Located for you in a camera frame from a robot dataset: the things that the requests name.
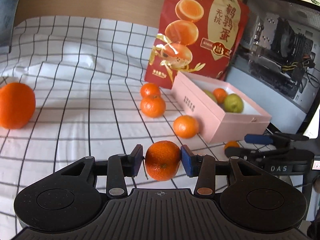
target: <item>green apple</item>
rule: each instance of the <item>green apple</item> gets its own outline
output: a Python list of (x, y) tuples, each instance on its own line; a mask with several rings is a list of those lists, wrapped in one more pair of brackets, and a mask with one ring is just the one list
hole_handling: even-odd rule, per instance
[(205, 92), (209, 96), (209, 98), (211, 98), (213, 101), (218, 103), (216, 100), (216, 97), (209, 90), (204, 89), (203, 92)]
[(224, 110), (230, 113), (242, 113), (243, 101), (237, 94), (227, 95), (223, 102)]

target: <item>red package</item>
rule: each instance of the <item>red package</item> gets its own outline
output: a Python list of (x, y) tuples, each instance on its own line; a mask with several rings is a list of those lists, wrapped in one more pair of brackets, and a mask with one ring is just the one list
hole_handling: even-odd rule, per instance
[(144, 80), (171, 89), (178, 71), (220, 78), (248, 13), (239, 0), (165, 0)]

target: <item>metal screw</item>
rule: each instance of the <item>metal screw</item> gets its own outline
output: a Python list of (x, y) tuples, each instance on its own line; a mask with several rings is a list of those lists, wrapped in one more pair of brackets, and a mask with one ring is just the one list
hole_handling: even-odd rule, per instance
[(109, 194), (113, 196), (120, 196), (124, 193), (124, 190), (119, 187), (114, 187), (111, 190), (109, 190)]
[(201, 187), (197, 190), (200, 195), (211, 195), (213, 190), (208, 187)]

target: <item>tablecloth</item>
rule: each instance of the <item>tablecloth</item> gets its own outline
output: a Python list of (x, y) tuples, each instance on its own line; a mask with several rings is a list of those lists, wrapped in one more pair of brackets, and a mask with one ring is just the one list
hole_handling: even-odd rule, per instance
[[(148, 147), (160, 140), (186, 144), (199, 154), (227, 160), (224, 143), (207, 144), (200, 135), (175, 136), (173, 121), (182, 108), (162, 89), (166, 112), (151, 119), (140, 112), (139, 94), (157, 29), (147, 26), (84, 17), (38, 17), (19, 24), (13, 33), (12, 51), (0, 56), (0, 86), (10, 82), (29, 85), (36, 95), (36, 111), (20, 130), (0, 129), (0, 239), (21, 230), (14, 210), (15, 196), (28, 185), (84, 157), (106, 160), (130, 154), (136, 144)], [(268, 147), (243, 147), (269, 150)], [(175, 178), (146, 179), (143, 168), (133, 188), (190, 188), (182, 165)], [(96, 188), (105, 192), (106, 177)], [(217, 177), (218, 191), (226, 178)]]

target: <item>black robot gripper in background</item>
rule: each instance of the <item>black robot gripper in background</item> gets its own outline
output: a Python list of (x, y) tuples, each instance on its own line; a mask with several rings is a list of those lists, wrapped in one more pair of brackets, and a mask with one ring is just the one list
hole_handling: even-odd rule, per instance
[[(133, 189), (124, 177), (138, 174), (143, 149), (96, 162), (87, 156), (26, 187), (14, 201), (24, 229), (15, 240), (201, 239), (302, 240), (296, 228), (307, 210), (301, 192), (247, 161), (194, 155), (181, 147), (190, 189)], [(107, 175), (106, 193), (95, 189)], [(228, 187), (215, 193), (215, 176)]]

